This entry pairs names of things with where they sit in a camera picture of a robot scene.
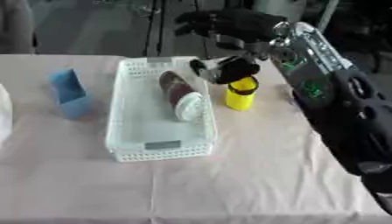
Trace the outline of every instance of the yellow container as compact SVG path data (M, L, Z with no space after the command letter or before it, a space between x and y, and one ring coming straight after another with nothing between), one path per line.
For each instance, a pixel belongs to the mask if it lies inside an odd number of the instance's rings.
M252 106L259 82L253 76L228 84L226 104L231 109L247 110Z

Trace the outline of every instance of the pink tablecloth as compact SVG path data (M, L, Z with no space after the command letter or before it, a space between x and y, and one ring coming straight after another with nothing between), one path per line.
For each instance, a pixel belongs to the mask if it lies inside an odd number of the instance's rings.
M210 157L120 164L104 148L120 57L0 56L14 132L0 150L0 222L391 223L338 165L262 63L249 112L211 87L219 130ZM48 74L74 68L94 113L64 119Z

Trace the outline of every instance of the white basket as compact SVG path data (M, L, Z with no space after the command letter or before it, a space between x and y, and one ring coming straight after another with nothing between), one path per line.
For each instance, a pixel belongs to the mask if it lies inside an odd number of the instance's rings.
M217 138L205 81L189 67L193 57L126 59L120 62L111 102L106 147L120 162L189 158L211 154ZM204 111L180 122L158 79L165 71L181 75L204 97Z

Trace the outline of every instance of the floor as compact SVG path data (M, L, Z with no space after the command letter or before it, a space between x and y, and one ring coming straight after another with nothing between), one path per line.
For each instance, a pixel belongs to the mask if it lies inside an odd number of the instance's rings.
M153 0L30 0L35 15L38 52L42 54L99 54L142 57L149 26L148 17L135 9ZM193 0L169 0L164 17L163 49L160 56L207 56L205 45L218 56L225 52L213 41L197 36L176 38L173 19L185 11L194 11ZM199 1L201 9L220 9L223 0ZM148 56L158 56L157 44L161 14L154 17Z

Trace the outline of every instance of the blue box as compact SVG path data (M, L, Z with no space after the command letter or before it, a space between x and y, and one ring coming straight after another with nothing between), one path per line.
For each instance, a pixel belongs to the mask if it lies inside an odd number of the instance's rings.
M51 74L50 82L66 118L74 119L90 111L91 101L73 69Z

